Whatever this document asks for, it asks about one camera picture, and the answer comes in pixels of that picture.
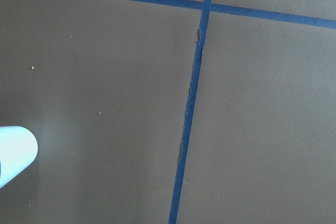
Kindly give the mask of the far light blue cup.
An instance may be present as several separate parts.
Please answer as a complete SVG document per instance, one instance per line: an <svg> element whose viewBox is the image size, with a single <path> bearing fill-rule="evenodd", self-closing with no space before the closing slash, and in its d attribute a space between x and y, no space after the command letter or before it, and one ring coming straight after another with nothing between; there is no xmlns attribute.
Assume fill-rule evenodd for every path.
<svg viewBox="0 0 336 224"><path fill-rule="evenodd" d="M21 126L2 126L1 187L27 168L37 153L38 143L30 130Z"/></svg>

